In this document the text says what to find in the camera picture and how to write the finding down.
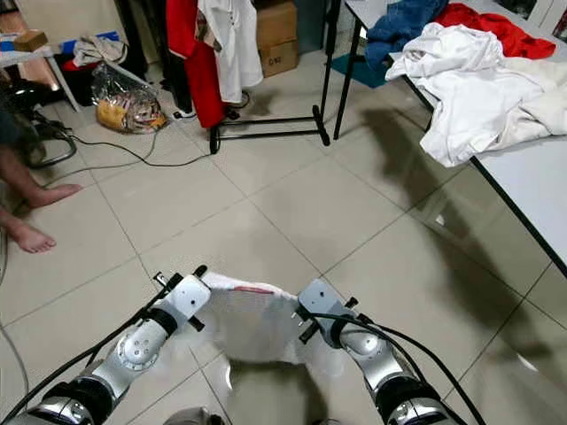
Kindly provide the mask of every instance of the clothing rack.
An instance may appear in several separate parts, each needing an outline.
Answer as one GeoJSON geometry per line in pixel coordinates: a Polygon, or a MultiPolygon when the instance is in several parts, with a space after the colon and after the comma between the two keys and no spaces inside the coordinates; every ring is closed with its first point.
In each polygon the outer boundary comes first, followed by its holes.
{"type": "Polygon", "coordinates": [[[292,135],[319,135],[324,146],[330,145],[330,138],[325,125],[323,123],[323,116],[325,114],[325,104],[327,103],[327,92],[329,89],[330,78],[330,65],[333,59],[333,52],[337,41],[337,21],[340,11],[341,0],[331,0],[330,9],[325,17],[328,24],[327,29],[327,44],[325,54],[327,55],[327,63],[325,64],[325,77],[322,86],[321,104],[314,104],[312,107],[312,115],[293,118],[275,118],[269,120],[241,120],[241,121],[226,121],[222,122],[209,131],[209,149],[211,154],[215,154],[221,148],[222,140],[238,140],[238,139],[258,139],[264,137],[286,137],[292,135]],[[290,130],[290,131],[276,131],[266,133],[244,133],[239,135],[223,135],[221,129],[224,127],[233,126],[261,126],[267,124],[282,124],[300,121],[313,121],[315,128],[310,130],[290,130]]]}

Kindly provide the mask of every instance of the white table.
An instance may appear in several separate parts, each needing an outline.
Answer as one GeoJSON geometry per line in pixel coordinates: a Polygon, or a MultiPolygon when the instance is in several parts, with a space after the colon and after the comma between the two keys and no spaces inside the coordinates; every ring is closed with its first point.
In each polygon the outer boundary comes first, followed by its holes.
{"type": "MultiPolygon", "coordinates": [[[[567,60],[567,46],[564,43],[552,35],[544,34],[515,13],[490,0],[452,0],[451,3],[457,1],[477,12],[506,16],[528,34],[548,39],[557,45],[554,56],[548,60],[567,60]]],[[[371,28],[376,24],[385,13],[384,3],[384,0],[346,1],[346,6],[359,25],[358,33],[356,29],[354,32],[356,35],[360,33],[361,26],[371,28]]],[[[355,55],[356,48],[353,50],[351,53],[355,55]]],[[[394,59],[398,56],[399,53],[391,55],[394,59]]],[[[406,81],[432,110],[437,99],[427,91],[418,89],[411,79],[406,78],[406,81]]],[[[471,162],[567,276],[567,190],[563,186],[567,185],[567,136],[547,137],[504,151],[484,153],[474,157],[471,162]]]]}
{"type": "Polygon", "coordinates": [[[61,85],[63,91],[65,91],[69,102],[71,102],[71,105],[78,113],[81,113],[81,107],[79,106],[79,104],[77,104],[77,101],[75,100],[71,89],[67,85],[65,77],[61,73],[57,62],[53,57],[53,50],[50,46],[42,46],[35,51],[2,51],[0,52],[0,68],[6,68],[7,66],[21,64],[22,62],[27,62],[28,60],[38,58],[47,59],[47,62],[50,64],[51,71],[53,71],[58,83],[61,85]]]}

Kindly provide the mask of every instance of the cardboard box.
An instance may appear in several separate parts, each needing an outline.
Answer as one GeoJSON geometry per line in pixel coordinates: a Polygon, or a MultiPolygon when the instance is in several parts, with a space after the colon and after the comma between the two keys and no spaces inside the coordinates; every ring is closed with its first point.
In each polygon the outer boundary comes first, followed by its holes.
{"type": "Polygon", "coordinates": [[[295,68],[299,62],[297,40],[260,49],[260,60],[266,78],[295,68]]]}
{"type": "Polygon", "coordinates": [[[258,49],[277,46],[298,38],[298,10],[292,0],[271,0],[257,5],[258,49]]]}
{"type": "Polygon", "coordinates": [[[28,30],[14,40],[14,49],[19,51],[34,51],[47,44],[47,37],[43,31],[28,30]]]}

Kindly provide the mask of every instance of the bare foot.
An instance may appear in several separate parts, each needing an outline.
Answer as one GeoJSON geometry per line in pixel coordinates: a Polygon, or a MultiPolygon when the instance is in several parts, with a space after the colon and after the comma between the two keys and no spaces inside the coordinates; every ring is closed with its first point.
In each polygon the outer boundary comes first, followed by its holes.
{"type": "Polygon", "coordinates": [[[64,197],[70,197],[82,189],[80,184],[62,184],[53,189],[42,189],[36,195],[27,199],[27,204],[32,208],[39,208],[53,204],[64,197]]]}
{"type": "Polygon", "coordinates": [[[25,252],[32,254],[46,252],[56,245],[52,237],[45,235],[36,228],[32,228],[15,217],[6,224],[5,228],[6,232],[8,232],[8,236],[25,252]]]}

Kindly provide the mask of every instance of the blue mat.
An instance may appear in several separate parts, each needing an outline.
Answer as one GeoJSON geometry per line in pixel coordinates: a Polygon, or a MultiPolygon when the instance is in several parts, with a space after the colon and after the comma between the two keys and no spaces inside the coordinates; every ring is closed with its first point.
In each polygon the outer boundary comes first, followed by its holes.
{"type": "MultiPolygon", "coordinates": [[[[346,64],[348,63],[348,54],[343,55],[339,58],[333,59],[330,63],[331,68],[335,71],[339,71],[342,74],[346,73],[346,64]]],[[[384,77],[386,75],[387,68],[381,66],[378,72],[373,71],[364,62],[354,62],[353,65],[353,78],[362,84],[369,86],[371,89],[375,89],[378,86],[382,86],[386,83],[384,77]]]]}

